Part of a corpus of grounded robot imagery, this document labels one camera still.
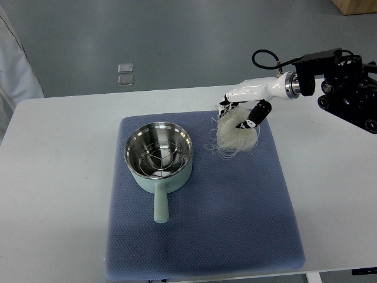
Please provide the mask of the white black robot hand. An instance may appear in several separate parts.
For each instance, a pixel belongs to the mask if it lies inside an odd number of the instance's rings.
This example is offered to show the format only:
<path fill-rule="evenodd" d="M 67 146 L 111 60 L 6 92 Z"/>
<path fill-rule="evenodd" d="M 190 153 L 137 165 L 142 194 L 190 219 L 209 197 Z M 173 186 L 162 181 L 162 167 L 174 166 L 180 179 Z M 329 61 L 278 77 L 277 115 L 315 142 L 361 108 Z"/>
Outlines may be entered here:
<path fill-rule="evenodd" d="M 295 72 L 285 72 L 280 77 L 245 80 L 226 93 L 219 102 L 219 117 L 224 117 L 241 103 L 255 101 L 257 104 L 247 118 L 236 125 L 237 129 L 253 129 L 271 112 L 270 100 L 293 100 L 299 96 L 300 86 Z"/>

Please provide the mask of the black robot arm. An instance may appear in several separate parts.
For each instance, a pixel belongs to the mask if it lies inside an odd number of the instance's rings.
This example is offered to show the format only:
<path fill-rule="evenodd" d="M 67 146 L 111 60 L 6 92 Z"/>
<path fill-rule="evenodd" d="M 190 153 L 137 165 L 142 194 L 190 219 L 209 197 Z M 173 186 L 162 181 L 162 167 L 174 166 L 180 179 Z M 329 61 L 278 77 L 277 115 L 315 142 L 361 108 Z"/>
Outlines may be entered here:
<path fill-rule="evenodd" d="M 295 72 L 285 75 L 283 93 L 288 98 L 308 97 L 315 92 L 315 77 L 322 75 L 319 107 L 365 131 L 376 133 L 376 62 L 365 64 L 362 57 L 349 50 L 335 48 L 306 54 L 281 62 L 270 50 L 257 50 L 252 55 L 255 66 L 278 70 L 295 66 Z"/>

